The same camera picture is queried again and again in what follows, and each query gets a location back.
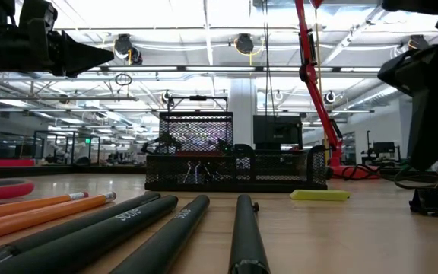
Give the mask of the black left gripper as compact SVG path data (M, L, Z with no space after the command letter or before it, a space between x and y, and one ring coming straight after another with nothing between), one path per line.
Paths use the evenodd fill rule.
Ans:
M60 36L53 30L57 18L58 11L51 2L24 0L18 26L25 40L16 72L77 76L114 59L111 51L76 42L65 31ZM64 57L71 60L66 67L61 38Z

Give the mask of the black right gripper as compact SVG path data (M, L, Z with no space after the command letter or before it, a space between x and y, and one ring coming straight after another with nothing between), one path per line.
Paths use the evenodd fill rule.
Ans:
M409 162L426 170L438 161L438 95L417 92L438 88L438 44L411 49L385 62L379 80L412 98Z

